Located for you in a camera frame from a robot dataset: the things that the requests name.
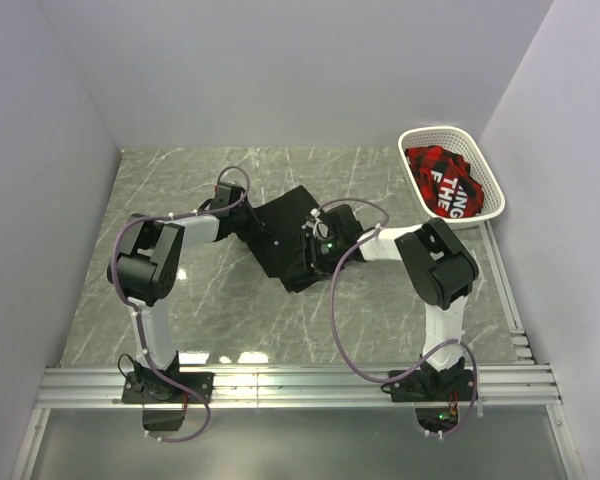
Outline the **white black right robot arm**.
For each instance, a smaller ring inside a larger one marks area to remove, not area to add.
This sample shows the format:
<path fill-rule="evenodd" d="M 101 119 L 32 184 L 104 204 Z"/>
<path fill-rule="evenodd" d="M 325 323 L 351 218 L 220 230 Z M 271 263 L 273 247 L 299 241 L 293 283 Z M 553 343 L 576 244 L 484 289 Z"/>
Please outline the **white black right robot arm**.
<path fill-rule="evenodd" d="M 329 321 L 336 348 L 349 369 L 377 384 L 417 378 L 424 394 L 440 400 L 452 392 L 466 371 L 466 360 L 475 358 L 462 340 L 463 317 L 479 268 L 447 223 L 439 218 L 420 225 L 385 228 L 378 224 L 352 240 L 338 240 L 336 229 L 323 220 L 307 220 L 302 240 L 308 245 L 309 266 L 328 260 L 331 275 Z M 335 312 L 339 274 L 347 260 L 359 253 L 366 262 L 399 261 L 425 304 L 425 342 L 418 361 L 407 370 L 385 379 L 361 370 L 341 342 Z"/>

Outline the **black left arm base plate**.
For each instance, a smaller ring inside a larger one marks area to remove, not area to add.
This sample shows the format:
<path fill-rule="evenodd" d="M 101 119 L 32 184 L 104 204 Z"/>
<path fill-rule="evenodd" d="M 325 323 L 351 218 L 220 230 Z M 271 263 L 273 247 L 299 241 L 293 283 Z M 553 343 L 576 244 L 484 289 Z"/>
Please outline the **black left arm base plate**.
<path fill-rule="evenodd" d="M 127 375 L 121 403 L 143 407 L 142 425 L 145 430 L 171 433 L 182 427 L 187 408 L 202 401 L 158 378 L 153 371 L 142 368 L 140 373 Z"/>

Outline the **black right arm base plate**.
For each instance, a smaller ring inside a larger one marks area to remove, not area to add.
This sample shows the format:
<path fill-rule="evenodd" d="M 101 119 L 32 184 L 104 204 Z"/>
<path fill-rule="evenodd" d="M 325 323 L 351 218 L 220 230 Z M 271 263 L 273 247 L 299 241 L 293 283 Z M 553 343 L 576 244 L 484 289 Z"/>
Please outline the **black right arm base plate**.
<path fill-rule="evenodd" d="M 460 403 L 475 406 L 478 385 L 474 372 L 465 368 L 451 373 L 418 370 L 399 382 L 385 383 L 381 391 L 392 403 L 413 403 L 423 433 L 444 438 L 463 424 Z"/>

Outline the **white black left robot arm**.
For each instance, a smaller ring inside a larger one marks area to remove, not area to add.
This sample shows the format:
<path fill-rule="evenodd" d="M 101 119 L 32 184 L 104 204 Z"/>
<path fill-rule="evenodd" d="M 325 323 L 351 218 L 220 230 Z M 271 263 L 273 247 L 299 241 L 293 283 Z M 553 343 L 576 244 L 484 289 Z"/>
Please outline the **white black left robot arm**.
<path fill-rule="evenodd" d="M 247 200 L 218 209 L 129 218 L 114 242 L 107 275 L 134 328 L 134 385 L 146 388 L 159 402 L 172 401 L 180 390 L 190 391 L 182 381 L 167 308 L 182 250 L 232 234 L 247 242 L 263 231 Z"/>

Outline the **black long sleeve shirt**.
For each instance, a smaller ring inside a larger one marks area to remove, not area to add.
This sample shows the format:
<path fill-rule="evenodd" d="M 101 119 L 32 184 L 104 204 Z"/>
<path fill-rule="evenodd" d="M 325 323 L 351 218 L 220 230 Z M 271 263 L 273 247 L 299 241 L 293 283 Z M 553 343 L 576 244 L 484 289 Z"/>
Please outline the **black long sleeve shirt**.
<path fill-rule="evenodd" d="M 302 226 L 318 202 L 303 186 L 259 207 L 252 207 L 265 231 L 246 243 L 264 273 L 281 282 L 286 291 L 299 293 L 332 273 L 311 273 L 304 266 Z"/>

